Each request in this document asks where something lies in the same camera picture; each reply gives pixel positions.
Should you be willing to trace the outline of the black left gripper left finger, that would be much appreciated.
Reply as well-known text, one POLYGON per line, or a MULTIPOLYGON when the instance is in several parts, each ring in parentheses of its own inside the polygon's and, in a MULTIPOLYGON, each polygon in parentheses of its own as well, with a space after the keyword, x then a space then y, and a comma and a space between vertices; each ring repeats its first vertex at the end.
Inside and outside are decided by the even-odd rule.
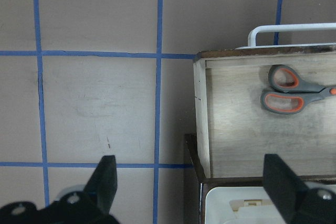
POLYGON ((1 223, 118 223, 110 214, 117 186, 115 156, 103 156, 83 190, 40 210, 29 201, 7 204, 1 208, 1 223))

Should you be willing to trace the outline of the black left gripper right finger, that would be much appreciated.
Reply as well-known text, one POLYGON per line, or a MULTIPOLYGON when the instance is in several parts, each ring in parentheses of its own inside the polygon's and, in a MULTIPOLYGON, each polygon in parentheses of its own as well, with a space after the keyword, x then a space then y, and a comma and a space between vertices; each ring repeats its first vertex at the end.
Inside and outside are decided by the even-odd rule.
POLYGON ((335 223, 335 187, 304 182, 277 154, 266 154, 263 188, 285 223, 335 223))

